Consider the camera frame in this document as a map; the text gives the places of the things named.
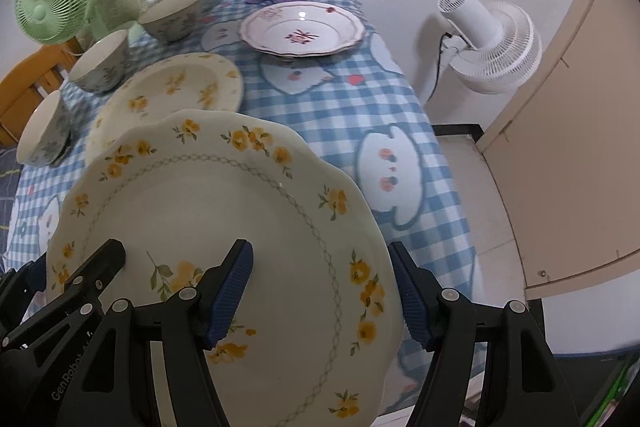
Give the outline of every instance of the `plate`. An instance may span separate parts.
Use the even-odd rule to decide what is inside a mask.
[[[237,111],[244,85],[236,65],[210,53],[174,55],[133,75],[92,123],[84,163],[97,158],[122,133],[180,109]]]
[[[237,238],[254,270],[206,353],[231,425],[369,427],[402,336],[385,241],[357,185],[280,124],[186,109],[126,132],[67,195],[47,251],[47,299],[105,240],[126,265],[101,296],[166,299]],[[175,425],[166,380],[162,421]]]
[[[360,42],[365,28],[353,13],[321,2],[284,2],[242,21],[240,38],[252,48],[283,57],[319,57]]]

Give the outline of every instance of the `table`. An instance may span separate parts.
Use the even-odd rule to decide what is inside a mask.
[[[367,32],[359,47],[283,65],[239,41],[239,23],[263,5],[242,0],[215,5],[206,0],[197,28],[185,39],[161,44],[143,34],[134,42],[127,77],[179,53],[204,50],[229,58],[244,78],[240,112],[297,131],[318,156],[356,180],[386,242],[402,241],[443,287],[470,297],[476,252],[446,158],[414,90],[356,1],[317,1],[341,6],[362,19]],[[73,142],[59,165],[24,169],[7,268],[17,268],[46,251],[60,204],[84,170],[90,124],[110,97],[85,93],[66,81],[61,90],[73,115]],[[40,296],[34,306],[42,304]],[[387,375],[381,412],[415,402],[429,361],[405,331]],[[484,350],[479,347],[472,375],[482,370],[483,363]]]

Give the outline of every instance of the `floral bowl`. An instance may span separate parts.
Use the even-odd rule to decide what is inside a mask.
[[[58,90],[50,93],[31,115],[22,131],[18,163],[44,167],[55,161],[69,137],[70,118]]]
[[[110,91],[124,76],[128,47],[128,30],[110,33],[78,59],[69,71],[69,82],[87,92]]]
[[[127,258],[104,307],[166,300],[236,239],[254,246],[227,336],[205,353],[231,425],[368,427],[376,418],[402,337],[394,272],[357,185],[294,131],[198,109],[127,131],[63,203],[47,299],[110,237]],[[152,358],[161,369],[161,347]],[[166,379],[155,387],[173,426]]]
[[[174,42],[189,35],[202,11],[202,0],[161,0],[145,11],[138,23],[159,41]]]

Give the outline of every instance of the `cabinet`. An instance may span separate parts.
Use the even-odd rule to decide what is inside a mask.
[[[528,297],[640,268],[638,0],[594,0],[562,60],[484,156]]]

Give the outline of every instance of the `floor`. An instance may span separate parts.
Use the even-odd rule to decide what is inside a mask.
[[[511,224],[484,157],[468,136],[439,137],[453,172],[478,256],[474,266],[473,300],[503,307],[525,300],[524,274]]]

